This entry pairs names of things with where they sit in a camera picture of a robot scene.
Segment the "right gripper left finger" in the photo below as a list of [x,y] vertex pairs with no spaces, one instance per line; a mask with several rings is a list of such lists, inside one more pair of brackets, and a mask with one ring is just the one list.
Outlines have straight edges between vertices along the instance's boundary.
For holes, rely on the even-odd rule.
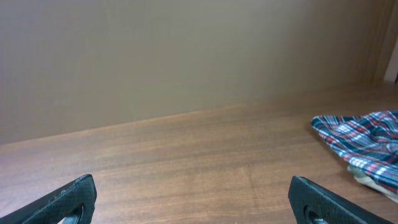
[[85,174],[36,201],[1,217],[1,223],[91,223],[97,191],[91,174]]

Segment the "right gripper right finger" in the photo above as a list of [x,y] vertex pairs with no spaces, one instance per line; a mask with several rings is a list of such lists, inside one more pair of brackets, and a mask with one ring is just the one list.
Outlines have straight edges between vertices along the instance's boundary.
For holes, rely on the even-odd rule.
[[305,177],[292,177],[288,198],[299,224],[391,224]]

